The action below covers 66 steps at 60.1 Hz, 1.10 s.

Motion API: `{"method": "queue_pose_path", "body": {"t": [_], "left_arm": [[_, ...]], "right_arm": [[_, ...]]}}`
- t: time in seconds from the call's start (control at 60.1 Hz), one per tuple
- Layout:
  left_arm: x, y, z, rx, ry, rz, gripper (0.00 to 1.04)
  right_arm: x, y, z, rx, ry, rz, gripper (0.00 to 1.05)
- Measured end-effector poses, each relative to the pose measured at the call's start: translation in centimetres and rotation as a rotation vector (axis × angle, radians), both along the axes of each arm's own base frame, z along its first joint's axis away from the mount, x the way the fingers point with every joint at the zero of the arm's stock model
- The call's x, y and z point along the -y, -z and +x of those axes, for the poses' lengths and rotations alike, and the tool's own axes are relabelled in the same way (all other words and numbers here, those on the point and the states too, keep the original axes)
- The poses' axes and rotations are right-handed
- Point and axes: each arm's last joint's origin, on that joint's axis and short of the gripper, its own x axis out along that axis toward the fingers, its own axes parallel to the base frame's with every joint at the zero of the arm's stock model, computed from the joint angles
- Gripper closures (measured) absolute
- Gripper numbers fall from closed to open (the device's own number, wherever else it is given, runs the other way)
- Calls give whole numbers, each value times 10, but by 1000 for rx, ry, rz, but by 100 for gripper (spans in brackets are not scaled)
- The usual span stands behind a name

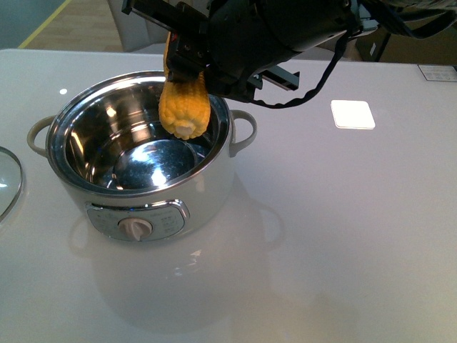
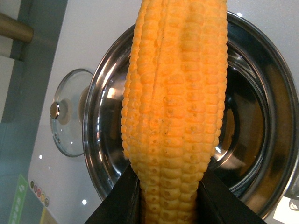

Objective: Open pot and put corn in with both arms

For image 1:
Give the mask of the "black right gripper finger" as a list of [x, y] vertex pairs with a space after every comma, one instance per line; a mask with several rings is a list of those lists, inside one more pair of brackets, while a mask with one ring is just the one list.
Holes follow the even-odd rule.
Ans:
[[206, 34], [171, 31], [167, 38], [165, 67], [167, 80], [173, 83], [196, 81], [204, 75], [209, 62]]

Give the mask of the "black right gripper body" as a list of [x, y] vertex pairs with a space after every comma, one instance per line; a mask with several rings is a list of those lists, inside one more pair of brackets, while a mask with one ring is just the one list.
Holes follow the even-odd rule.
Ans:
[[208, 93], [253, 102], [264, 79], [296, 90], [299, 75], [279, 67], [335, 36], [333, 58], [316, 87], [300, 100], [312, 99], [323, 88], [357, 32], [355, 1], [209, 1], [201, 13], [180, 1], [125, 1], [122, 11], [135, 13], [183, 34], [206, 34], [209, 62], [204, 72]]

